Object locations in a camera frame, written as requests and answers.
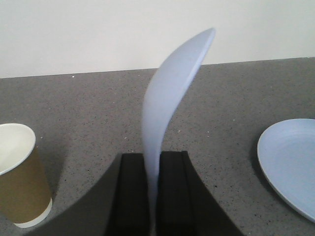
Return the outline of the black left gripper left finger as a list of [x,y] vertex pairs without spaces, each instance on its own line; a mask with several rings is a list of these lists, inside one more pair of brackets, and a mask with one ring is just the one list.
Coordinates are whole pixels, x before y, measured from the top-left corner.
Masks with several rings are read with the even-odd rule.
[[148,236],[150,214],[144,158],[119,153],[91,190],[30,236]]

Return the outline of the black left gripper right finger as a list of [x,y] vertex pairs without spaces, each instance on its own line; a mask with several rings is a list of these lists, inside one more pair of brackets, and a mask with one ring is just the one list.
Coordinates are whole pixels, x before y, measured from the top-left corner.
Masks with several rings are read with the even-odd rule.
[[240,236],[197,174],[187,151],[160,155],[157,235]]

